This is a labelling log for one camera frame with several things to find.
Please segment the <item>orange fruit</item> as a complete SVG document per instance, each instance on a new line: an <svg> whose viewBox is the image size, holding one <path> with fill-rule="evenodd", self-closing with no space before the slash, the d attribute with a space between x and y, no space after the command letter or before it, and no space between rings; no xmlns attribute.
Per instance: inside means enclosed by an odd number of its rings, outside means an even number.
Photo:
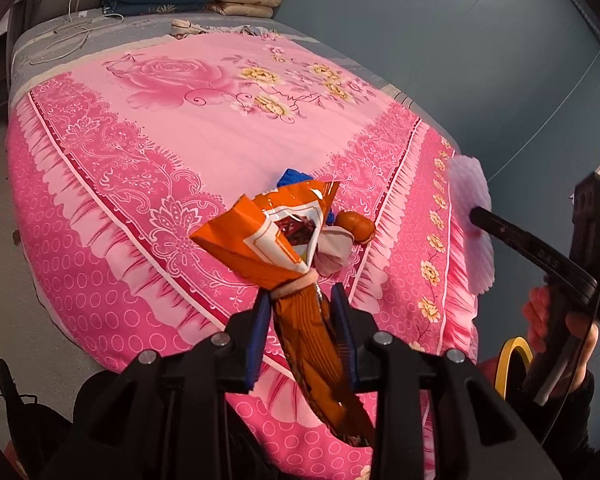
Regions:
<svg viewBox="0 0 600 480"><path fill-rule="evenodd" d="M348 231L355 244L368 244L376 233L376 226L373 220L364 217L356 211L339 211L335 220L336 226Z"/></svg>

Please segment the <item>pink crumpled paper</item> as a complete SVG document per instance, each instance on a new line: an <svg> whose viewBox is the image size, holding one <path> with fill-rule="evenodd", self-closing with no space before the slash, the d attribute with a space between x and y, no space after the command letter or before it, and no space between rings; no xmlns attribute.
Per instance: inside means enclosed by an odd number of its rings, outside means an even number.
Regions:
<svg viewBox="0 0 600 480"><path fill-rule="evenodd" d="M351 232L340 226L326 226L317 240L314 268L323 276L339 273L347 266L353 245Z"/></svg>

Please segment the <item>pink floral bedspread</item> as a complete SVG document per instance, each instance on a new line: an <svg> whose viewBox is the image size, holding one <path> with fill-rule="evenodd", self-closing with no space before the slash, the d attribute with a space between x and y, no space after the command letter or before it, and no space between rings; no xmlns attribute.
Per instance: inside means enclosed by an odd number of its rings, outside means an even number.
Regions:
<svg viewBox="0 0 600 480"><path fill-rule="evenodd" d="M186 351L252 305L190 237L288 169L337 182L335 209L375 223L336 275L351 304L416 350L477 353L452 144L289 39L140 41L56 68L12 100L7 151L43 304L108 370Z"/></svg>

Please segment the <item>yellow trash bin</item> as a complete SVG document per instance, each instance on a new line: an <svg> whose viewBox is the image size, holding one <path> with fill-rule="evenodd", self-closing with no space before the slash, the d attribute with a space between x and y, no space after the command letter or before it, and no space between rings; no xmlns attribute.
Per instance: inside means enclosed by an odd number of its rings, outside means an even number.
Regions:
<svg viewBox="0 0 600 480"><path fill-rule="evenodd" d="M533 353L524 337L510 338L503 344L493 379L494 389L504 400L513 399L527 378Z"/></svg>

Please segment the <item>orange snack wrapper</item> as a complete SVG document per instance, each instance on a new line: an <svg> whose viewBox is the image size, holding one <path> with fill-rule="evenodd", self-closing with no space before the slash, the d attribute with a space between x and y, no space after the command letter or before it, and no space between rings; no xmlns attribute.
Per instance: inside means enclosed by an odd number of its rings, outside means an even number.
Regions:
<svg viewBox="0 0 600 480"><path fill-rule="evenodd" d="M242 196L190 238L247 282L270 293L276 335L292 376L317 418L351 446L370 446L375 428L350 387L332 308L312 266L336 182L307 180Z"/></svg>

